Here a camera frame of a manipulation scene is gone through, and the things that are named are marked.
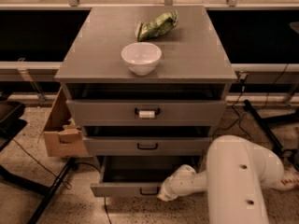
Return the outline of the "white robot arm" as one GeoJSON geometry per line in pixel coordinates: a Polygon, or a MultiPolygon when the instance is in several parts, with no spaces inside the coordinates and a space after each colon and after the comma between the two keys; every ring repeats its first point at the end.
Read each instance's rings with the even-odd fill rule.
{"type": "Polygon", "coordinates": [[[168,202],[205,191],[209,224],[269,224],[262,189],[273,188],[283,174],[273,151],[224,135],[210,145],[204,172],[180,166],[163,182],[158,198],[168,202]]]}

